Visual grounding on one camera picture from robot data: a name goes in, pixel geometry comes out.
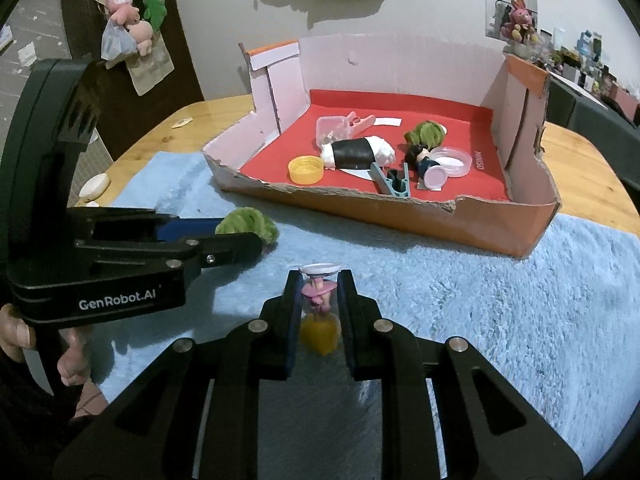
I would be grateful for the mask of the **person's left hand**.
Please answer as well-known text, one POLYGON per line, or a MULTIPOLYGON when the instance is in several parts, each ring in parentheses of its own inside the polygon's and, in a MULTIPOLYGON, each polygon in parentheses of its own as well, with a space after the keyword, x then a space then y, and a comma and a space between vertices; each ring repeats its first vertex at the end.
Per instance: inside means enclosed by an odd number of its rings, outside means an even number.
MULTIPOLYGON (((92 332, 91 325, 66 328, 61 332, 68 348, 58 359, 60 381, 66 387, 82 387, 75 418, 99 415, 107 407, 104 394, 90 378, 92 332)), ((24 350, 35 348, 35 331, 16 314, 12 304, 4 304, 1 307, 1 350, 12 362, 23 364, 24 350)))

